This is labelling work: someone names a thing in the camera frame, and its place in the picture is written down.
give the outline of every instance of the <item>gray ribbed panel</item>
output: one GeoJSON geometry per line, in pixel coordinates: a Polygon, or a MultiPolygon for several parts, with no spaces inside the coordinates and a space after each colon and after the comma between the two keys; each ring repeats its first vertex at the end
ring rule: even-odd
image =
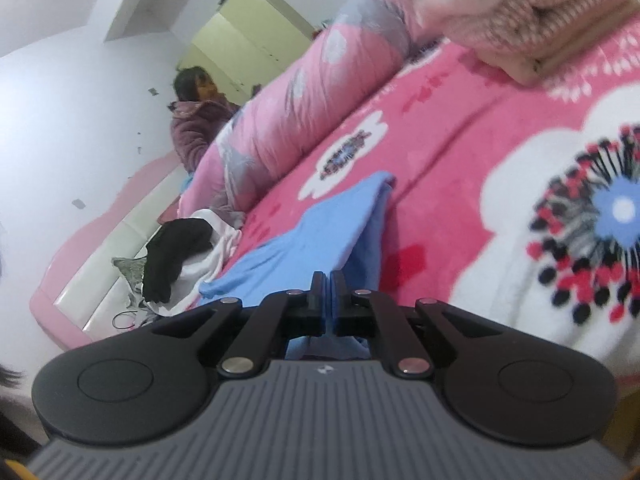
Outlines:
{"type": "Polygon", "coordinates": [[[154,444],[96,450],[55,441],[41,480],[612,480],[626,468],[595,442],[504,446],[452,418],[426,383],[378,362],[273,362],[229,381],[188,427],[154,444]]]}

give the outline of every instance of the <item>silver screw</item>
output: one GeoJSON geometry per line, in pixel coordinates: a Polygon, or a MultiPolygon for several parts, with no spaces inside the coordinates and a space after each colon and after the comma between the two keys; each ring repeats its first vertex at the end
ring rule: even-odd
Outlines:
{"type": "Polygon", "coordinates": [[[228,374],[245,374],[254,368],[254,362],[247,357],[230,357],[222,363],[222,369],[228,374]]]}
{"type": "Polygon", "coordinates": [[[402,359],[398,363],[398,368],[403,374],[407,375],[417,375],[423,374],[431,368],[431,365],[428,361],[421,359],[419,357],[408,357],[406,359],[402,359]]]}

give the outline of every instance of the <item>stack of folded blankets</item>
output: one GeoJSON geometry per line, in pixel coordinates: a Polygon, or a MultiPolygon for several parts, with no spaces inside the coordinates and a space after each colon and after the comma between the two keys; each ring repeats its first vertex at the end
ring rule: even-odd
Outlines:
{"type": "Polygon", "coordinates": [[[638,0],[410,0],[415,19],[532,86],[638,11],[638,0]]]}

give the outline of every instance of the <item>child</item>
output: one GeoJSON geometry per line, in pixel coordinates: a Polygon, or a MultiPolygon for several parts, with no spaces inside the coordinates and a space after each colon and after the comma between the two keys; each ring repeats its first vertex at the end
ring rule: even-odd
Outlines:
{"type": "Polygon", "coordinates": [[[174,113],[171,136],[184,169],[193,173],[209,145],[240,107],[227,101],[199,66],[180,70],[174,90],[178,101],[169,106],[174,113]]]}

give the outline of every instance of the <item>yellow wardrobe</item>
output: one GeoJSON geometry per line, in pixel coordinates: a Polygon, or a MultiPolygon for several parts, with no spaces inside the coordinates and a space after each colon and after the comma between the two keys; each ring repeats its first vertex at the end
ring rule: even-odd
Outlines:
{"type": "Polygon", "coordinates": [[[193,38],[178,68],[201,66],[236,104],[308,49],[314,28],[284,0],[225,0],[193,38]]]}

